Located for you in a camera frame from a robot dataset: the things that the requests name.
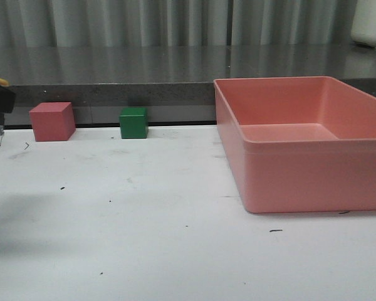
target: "white table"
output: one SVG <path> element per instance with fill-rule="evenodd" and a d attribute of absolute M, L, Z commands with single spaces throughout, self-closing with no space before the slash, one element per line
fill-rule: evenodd
<path fill-rule="evenodd" d="M 247 213 L 215 126 L 9 130 L 2 300 L 376 300 L 376 211 Z"/>

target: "green cube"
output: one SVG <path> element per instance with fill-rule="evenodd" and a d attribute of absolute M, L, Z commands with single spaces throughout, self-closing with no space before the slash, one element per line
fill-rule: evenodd
<path fill-rule="evenodd" d="M 124 108 L 119 119 L 122 139 L 144 139 L 148 136 L 146 108 Z"/>

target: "dark countertop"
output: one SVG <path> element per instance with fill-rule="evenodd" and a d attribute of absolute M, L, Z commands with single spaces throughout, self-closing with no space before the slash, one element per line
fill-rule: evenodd
<path fill-rule="evenodd" d="M 376 96 L 376 50 L 355 45 L 0 48 L 18 94 L 8 124 L 44 101 L 71 101 L 80 124 L 117 122 L 126 105 L 150 121 L 214 120 L 216 78 L 328 75 Z"/>

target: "white appliance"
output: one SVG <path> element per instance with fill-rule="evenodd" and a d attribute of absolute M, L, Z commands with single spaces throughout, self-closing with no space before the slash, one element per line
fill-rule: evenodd
<path fill-rule="evenodd" d="M 376 47 L 376 0 L 358 0 L 351 38 L 357 43 Z"/>

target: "yellow object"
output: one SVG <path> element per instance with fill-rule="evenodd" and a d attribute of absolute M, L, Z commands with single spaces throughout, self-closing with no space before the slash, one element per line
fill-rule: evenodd
<path fill-rule="evenodd" d="M 8 81 L 3 80 L 2 78 L 0 78 L 0 86 L 8 87 L 8 86 L 10 86 L 10 84 L 9 84 Z"/>

